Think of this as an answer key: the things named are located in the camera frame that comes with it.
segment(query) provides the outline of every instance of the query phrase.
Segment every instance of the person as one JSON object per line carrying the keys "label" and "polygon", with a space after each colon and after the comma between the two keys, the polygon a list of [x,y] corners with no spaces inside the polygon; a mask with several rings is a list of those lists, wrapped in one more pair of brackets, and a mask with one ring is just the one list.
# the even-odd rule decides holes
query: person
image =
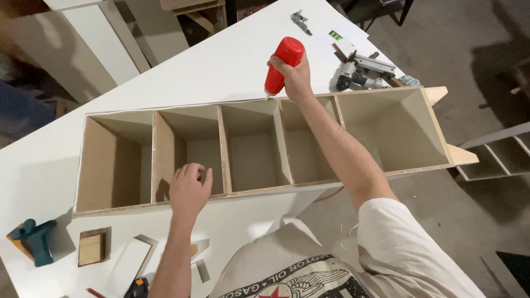
{"label": "person", "polygon": [[[326,252],[301,222],[243,246],[226,265],[210,298],[316,297],[484,297],[458,265],[399,202],[370,153],[326,112],[310,86],[304,54],[296,67],[276,56],[285,91],[304,115],[359,216],[358,273]],[[191,230],[210,195],[208,169],[178,169],[170,186],[170,233],[153,280],[150,298],[188,298],[191,293]]]}

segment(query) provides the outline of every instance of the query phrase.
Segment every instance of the red glue bottle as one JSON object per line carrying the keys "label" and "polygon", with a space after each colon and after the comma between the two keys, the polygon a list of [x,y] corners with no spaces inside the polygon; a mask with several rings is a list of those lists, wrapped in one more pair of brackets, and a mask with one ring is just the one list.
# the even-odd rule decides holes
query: red glue bottle
{"label": "red glue bottle", "polygon": [[[304,52],[304,45],[300,41],[292,37],[284,37],[274,52],[274,56],[282,59],[290,66],[295,67],[300,63],[300,60],[302,60]],[[274,68],[274,66],[269,66],[269,72],[267,73],[267,79],[265,80],[265,93],[267,94],[267,99],[278,94],[284,86],[284,75]]]}

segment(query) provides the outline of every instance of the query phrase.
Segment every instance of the workshop floor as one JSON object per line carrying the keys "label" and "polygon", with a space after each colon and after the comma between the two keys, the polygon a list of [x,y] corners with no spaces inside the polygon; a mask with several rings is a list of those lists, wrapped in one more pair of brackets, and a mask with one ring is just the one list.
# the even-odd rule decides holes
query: workshop floor
{"label": "workshop floor", "polygon": [[[367,2],[378,1],[361,1],[352,20],[369,23],[378,6]],[[447,87],[434,111],[447,142],[460,145],[530,121],[528,98],[510,95],[517,85],[498,76],[530,55],[529,8],[526,0],[416,1],[403,27],[380,17],[369,40],[424,86]],[[530,255],[529,185],[530,176],[458,185],[446,170],[391,181],[401,202],[487,297],[508,293],[481,257],[496,250]],[[357,215],[345,191],[311,204],[298,218],[334,255],[359,268],[355,230],[348,235]]]}

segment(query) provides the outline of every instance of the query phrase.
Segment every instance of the white t-shirt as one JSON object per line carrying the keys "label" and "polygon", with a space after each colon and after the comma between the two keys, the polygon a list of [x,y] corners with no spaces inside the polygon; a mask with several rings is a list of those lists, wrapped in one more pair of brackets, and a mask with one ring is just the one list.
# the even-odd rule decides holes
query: white t-shirt
{"label": "white t-shirt", "polygon": [[358,273],[328,254],[300,221],[236,252],[209,298],[484,297],[405,205],[359,210]]}

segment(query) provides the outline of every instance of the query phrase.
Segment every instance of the red pencil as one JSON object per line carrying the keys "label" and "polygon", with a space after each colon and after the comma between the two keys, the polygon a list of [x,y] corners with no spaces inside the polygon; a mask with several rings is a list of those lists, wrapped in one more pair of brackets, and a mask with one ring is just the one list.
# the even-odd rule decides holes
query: red pencil
{"label": "red pencil", "polygon": [[91,288],[87,288],[86,290],[87,290],[87,292],[89,292],[90,294],[96,296],[97,298],[105,298],[105,296],[101,295],[100,293],[94,291]]}

